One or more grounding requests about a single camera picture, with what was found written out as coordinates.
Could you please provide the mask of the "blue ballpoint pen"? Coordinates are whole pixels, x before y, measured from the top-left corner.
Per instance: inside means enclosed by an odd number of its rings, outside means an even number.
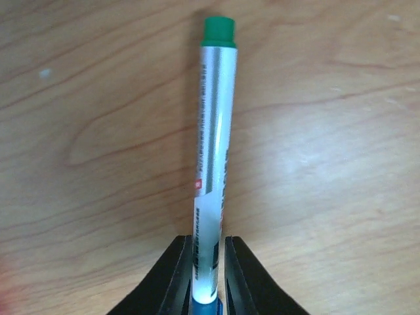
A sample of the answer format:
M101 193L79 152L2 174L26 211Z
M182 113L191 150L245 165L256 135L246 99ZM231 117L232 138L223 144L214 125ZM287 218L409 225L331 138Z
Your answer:
M219 312L219 244L238 59L234 32L231 18L210 16L204 21L194 183L193 314Z

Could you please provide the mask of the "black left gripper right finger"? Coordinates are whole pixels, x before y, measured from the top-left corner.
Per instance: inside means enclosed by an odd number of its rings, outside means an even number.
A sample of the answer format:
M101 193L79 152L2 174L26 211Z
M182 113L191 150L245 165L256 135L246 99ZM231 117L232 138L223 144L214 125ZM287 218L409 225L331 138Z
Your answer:
M225 238L224 252L228 314L309 315L274 281L242 238Z

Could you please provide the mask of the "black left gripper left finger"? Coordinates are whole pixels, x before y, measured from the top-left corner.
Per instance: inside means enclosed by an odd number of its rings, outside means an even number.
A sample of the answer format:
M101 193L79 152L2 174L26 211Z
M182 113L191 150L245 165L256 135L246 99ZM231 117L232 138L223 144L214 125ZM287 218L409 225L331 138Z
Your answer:
M177 236L144 279L110 314L188 314L191 278L192 237Z

